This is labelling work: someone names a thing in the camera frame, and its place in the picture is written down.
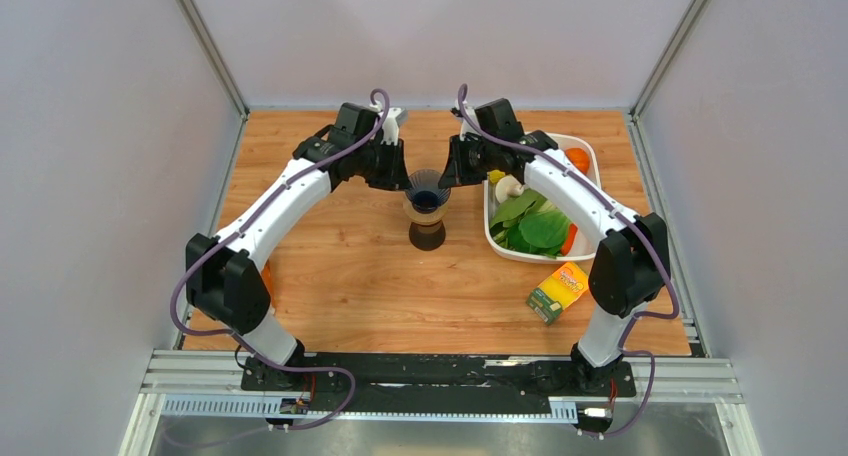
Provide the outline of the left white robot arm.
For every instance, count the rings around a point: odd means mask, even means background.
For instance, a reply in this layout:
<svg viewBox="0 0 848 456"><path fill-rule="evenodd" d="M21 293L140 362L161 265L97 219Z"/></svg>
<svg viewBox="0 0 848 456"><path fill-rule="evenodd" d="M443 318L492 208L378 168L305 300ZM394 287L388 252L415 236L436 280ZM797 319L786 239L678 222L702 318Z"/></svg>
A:
<svg viewBox="0 0 848 456"><path fill-rule="evenodd" d="M303 140L281 175L241 216L186 245L180 288L187 303L260 355L267 376L282 390L302 384L306 364L294 356L298 340L273 314L262 270L295 224L340 183L358 176L375 189L410 188L399 136L406 119L399 107L343 104L335 122Z"/></svg>

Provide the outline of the brown glass coffee carafe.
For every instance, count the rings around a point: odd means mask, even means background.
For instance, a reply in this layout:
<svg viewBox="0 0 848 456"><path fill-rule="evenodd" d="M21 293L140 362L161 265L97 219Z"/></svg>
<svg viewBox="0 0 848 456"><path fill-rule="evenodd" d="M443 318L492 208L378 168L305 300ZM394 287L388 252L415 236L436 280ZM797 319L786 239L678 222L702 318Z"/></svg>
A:
<svg viewBox="0 0 848 456"><path fill-rule="evenodd" d="M408 237L415 248L421 251L433 251L444 243L446 230L442 221L432 224L411 222Z"/></svg>

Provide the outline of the blue glass cone dripper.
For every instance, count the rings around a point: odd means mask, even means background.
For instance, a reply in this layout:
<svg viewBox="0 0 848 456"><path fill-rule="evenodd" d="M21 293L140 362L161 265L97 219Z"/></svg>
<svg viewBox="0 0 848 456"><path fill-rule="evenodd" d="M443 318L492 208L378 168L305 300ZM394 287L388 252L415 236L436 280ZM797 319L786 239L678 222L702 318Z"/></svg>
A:
<svg viewBox="0 0 848 456"><path fill-rule="evenodd" d="M421 214L430 214L444 206L451 195L450 188L439 186L442 173L420 169L409 176L411 186L405 190L407 201Z"/></svg>

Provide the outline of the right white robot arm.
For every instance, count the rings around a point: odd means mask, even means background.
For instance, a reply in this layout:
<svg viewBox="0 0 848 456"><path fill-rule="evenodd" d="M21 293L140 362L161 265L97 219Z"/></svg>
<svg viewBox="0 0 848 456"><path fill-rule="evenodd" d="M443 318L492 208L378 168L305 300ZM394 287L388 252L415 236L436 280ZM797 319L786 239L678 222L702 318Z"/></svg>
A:
<svg viewBox="0 0 848 456"><path fill-rule="evenodd" d="M462 121L449 140L444 188L486 180L491 170L515 177L574 221L596 247L589 273L595 309L576 345L570 368L573 386L595 394L611 378L609 366L626 355L625 341L662 289L675 290L669 263L668 229L656 213L640 215L607 195L580 172L547 133L527 132L511 103L496 99L474 107L460 88L452 109Z"/></svg>

